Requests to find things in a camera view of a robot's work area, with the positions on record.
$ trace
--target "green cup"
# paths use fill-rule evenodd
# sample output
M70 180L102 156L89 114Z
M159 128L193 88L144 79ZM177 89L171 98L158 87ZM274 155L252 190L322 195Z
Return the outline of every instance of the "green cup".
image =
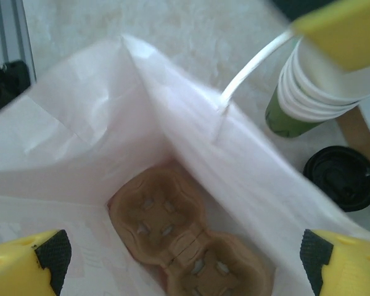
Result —
M269 129L278 136L295 138L311 130L322 122L304 122L294 119L282 111L278 102L278 87L275 89L265 113Z

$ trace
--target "black lid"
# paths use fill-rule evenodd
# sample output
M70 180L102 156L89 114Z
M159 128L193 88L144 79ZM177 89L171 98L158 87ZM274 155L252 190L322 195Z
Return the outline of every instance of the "black lid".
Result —
M370 161L356 150L322 149L307 161L303 174L346 212L370 205Z

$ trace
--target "cardboard cup holder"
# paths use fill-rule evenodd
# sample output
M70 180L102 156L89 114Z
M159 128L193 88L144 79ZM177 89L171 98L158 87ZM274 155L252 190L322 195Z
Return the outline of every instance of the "cardboard cup holder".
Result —
M268 296L269 269L232 234L207 228L196 186L171 168L150 168L110 205L112 224L133 257L168 276L172 296Z

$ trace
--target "bag handle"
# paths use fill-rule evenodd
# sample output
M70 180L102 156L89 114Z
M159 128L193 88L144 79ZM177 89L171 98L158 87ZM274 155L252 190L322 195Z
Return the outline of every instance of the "bag handle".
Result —
M228 86L222 92L221 95L221 102L222 108L220 110L220 122L218 123L217 129L215 133L213 133L213 140L215 141L219 136L221 131L221 127L223 124L223 120L226 117L228 112L228 108L230 105L230 101L234 92L237 88L241 85L241 83L265 60L267 59L272 53L277 51L281 46L283 46L286 42L291 40L295 36L295 33L289 28L279 36L275 37L272 42L267 44L261 51L259 51L246 65L245 67L230 81Z

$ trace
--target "black object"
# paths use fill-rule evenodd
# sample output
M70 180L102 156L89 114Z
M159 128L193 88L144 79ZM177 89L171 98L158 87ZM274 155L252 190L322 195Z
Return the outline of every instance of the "black object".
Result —
M45 243L35 248L42 267L51 272L51 287L56 296L60 295L68 265L72 257L72 246L65 230L60 230Z
M320 9L335 0L270 0L291 21Z
M30 76L26 64L21 60L5 63L0 68L0 109L30 86Z
M328 265L333 252L333 245L306 229L303 235L300 259L315 296L321 293L323 286L322 267Z
M303 174L345 212L370 205L370 161L356 150L322 149L309 159Z

